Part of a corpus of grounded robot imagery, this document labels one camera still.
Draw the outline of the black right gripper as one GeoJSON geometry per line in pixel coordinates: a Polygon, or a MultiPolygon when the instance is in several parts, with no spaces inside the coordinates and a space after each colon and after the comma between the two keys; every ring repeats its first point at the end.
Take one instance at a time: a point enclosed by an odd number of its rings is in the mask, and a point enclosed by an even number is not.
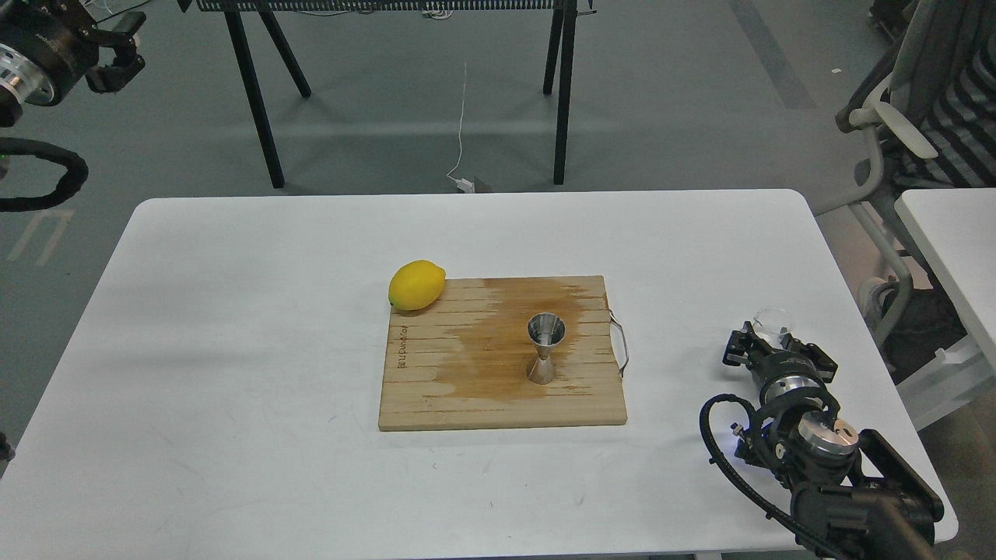
{"type": "Polygon", "coordinates": [[[761,405],[801,387],[824,387],[839,369],[815,343],[804,343],[792,333],[784,334],[782,343],[785,350],[767,353],[767,340],[751,330],[733,331],[727,341],[722,364],[751,371],[761,405]]]}

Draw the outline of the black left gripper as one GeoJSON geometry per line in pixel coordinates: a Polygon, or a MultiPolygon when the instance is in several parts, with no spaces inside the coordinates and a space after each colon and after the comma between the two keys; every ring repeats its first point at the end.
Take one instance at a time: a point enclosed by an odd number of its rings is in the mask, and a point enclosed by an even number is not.
{"type": "Polygon", "coordinates": [[[85,73],[90,91],[120,92],[146,66],[135,38],[145,21],[145,13],[128,12],[113,29],[103,30],[90,25],[82,1],[16,1],[16,15],[2,21],[2,45],[45,75],[27,102],[53,107],[85,73]],[[96,66],[98,47],[113,50],[109,65],[96,66]]]}

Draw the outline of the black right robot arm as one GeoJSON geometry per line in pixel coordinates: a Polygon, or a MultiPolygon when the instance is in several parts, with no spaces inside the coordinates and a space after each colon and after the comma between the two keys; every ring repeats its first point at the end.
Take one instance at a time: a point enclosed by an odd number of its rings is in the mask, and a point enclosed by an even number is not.
{"type": "Polygon", "coordinates": [[[935,557],[942,500],[878,430],[855,429],[840,417],[829,391],[837,364],[819,346],[787,331],[761,334],[745,322],[731,333],[722,361],[746,366],[759,404],[734,394],[709,398],[700,410],[700,435],[709,461],[767,518],[821,558],[935,557]],[[789,490],[789,511],[758,493],[720,450],[710,425],[719,403],[746,412],[743,425],[731,426],[734,453],[789,490]]]}

